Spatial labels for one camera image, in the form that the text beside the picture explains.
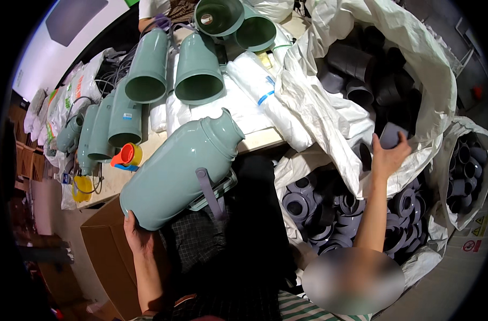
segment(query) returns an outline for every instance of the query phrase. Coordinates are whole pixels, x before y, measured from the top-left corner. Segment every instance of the hand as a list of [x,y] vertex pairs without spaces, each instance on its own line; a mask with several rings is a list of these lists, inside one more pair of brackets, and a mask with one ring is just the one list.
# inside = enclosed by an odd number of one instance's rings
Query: hand
[[372,134],[374,157],[372,158],[372,175],[380,180],[388,180],[390,175],[401,167],[404,159],[411,153],[408,140],[402,132],[399,132],[399,145],[391,150],[384,150],[379,144],[379,138]]
[[134,255],[153,255],[152,233],[136,225],[134,212],[128,211],[123,228],[128,245]]

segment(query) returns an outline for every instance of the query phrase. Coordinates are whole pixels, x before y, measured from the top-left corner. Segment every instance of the table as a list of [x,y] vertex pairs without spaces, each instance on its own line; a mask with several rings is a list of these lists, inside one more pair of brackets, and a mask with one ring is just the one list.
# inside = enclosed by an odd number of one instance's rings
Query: table
[[[282,21],[281,25],[297,39],[303,35],[309,26],[309,24],[295,11],[292,12],[291,16]],[[191,33],[190,30],[185,28],[175,31],[175,42],[180,44],[182,40]],[[148,139],[140,144],[142,148],[142,162],[145,162],[150,158],[160,145],[164,143],[166,138],[166,132],[148,134]],[[237,146],[237,151],[239,154],[244,154],[249,151],[273,147],[282,143],[284,143],[284,140],[275,128],[266,128],[258,132],[247,134],[246,139]],[[121,192],[125,183],[134,175],[134,172],[120,170],[112,167],[110,164],[101,164],[101,166],[104,180],[101,185],[100,193],[93,193],[89,201],[78,203],[77,206],[79,209],[85,209],[111,200]]]

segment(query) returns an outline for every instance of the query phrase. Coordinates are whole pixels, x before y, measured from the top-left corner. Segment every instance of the black fabric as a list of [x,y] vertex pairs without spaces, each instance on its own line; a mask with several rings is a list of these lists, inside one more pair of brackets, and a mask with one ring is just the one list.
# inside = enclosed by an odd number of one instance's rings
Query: black fabric
[[185,211],[160,230],[178,271],[178,298],[197,296],[154,320],[204,315],[281,320],[278,291],[286,288],[285,278],[295,283],[296,266],[274,189],[273,164],[251,156],[237,159],[232,168],[238,184],[224,196],[228,222],[216,221],[206,207]]

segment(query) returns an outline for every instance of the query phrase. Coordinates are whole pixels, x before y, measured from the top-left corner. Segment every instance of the gray strap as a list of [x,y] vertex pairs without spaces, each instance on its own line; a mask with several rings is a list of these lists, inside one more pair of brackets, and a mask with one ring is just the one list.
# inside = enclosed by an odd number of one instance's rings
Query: gray strap
[[219,200],[215,198],[207,169],[202,167],[198,168],[196,170],[196,177],[198,178],[199,185],[202,187],[203,195],[207,199],[214,217],[219,221],[225,220],[228,217],[228,214],[226,213],[226,207],[224,205],[224,197],[221,196]]

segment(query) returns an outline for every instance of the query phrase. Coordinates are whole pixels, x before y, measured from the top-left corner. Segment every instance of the left hand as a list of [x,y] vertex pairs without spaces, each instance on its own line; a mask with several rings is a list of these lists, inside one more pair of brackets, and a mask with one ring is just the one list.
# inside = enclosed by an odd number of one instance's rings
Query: left hand
[[146,231],[136,225],[134,212],[128,211],[123,228],[125,229],[128,245],[134,255],[153,254],[153,235],[150,231]]

